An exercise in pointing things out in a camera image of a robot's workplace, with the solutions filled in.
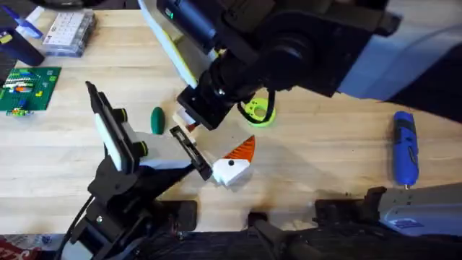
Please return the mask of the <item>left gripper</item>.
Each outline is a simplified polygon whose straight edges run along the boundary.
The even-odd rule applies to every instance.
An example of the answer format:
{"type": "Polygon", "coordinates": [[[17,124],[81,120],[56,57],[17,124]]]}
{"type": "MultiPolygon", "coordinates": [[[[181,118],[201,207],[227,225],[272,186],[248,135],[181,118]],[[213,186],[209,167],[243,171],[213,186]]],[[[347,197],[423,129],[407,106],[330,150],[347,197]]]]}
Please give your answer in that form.
{"type": "MultiPolygon", "coordinates": [[[[180,126],[197,126],[184,109],[174,112],[173,120],[180,126]]],[[[205,181],[212,176],[229,186],[245,174],[256,149],[252,135],[211,166],[179,126],[171,129],[170,136],[135,132],[128,126],[98,126],[97,131],[105,156],[88,191],[99,209],[112,215],[133,215],[150,207],[156,197],[193,171],[205,181]]]]}

